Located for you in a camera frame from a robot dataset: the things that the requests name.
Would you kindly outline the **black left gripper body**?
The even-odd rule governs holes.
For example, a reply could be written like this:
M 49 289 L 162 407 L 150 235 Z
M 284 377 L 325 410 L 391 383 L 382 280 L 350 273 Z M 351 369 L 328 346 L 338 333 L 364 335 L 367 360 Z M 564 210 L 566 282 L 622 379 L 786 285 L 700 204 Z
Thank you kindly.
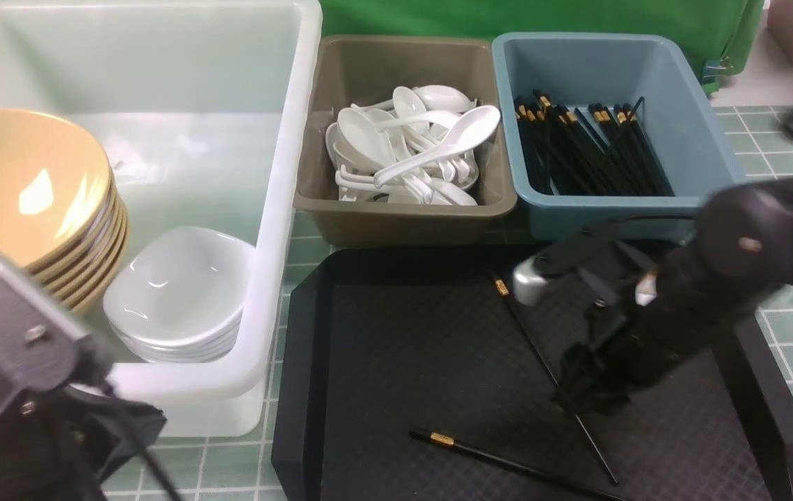
M 113 400 L 64 390 L 31 413 L 0 411 L 0 500 L 104 500 L 102 485 L 138 454 Z

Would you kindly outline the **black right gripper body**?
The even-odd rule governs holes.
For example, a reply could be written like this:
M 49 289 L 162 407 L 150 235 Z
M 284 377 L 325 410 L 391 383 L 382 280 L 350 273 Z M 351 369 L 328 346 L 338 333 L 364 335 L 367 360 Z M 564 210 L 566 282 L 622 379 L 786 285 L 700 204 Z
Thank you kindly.
M 673 250 L 595 321 L 593 350 L 630 348 L 630 390 L 653 387 L 724 332 L 721 280 L 694 250 Z

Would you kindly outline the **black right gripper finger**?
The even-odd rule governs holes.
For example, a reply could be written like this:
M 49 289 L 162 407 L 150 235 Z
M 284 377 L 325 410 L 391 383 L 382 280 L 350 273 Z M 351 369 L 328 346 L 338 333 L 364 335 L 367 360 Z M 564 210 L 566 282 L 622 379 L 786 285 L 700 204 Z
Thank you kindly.
M 562 404 L 578 413 L 615 415 L 631 403 L 627 364 L 631 349 L 621 344 L 593 350 L 573 344 L 559 359 Z

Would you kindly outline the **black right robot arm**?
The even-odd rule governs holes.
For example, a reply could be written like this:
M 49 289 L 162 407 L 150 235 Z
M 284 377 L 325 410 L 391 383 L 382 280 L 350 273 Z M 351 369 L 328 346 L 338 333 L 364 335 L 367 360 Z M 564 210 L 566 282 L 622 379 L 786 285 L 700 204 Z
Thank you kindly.
M 609 415 L 729 336 L 772 294 L 793 286 L 793 177 L 718 191 L 694 217 L 688 244 L 650 259 L 606 220 L 546 248 L 536 272 L 572 272 L 604 305 L 588 340 L 561 355 L 556 398 Z

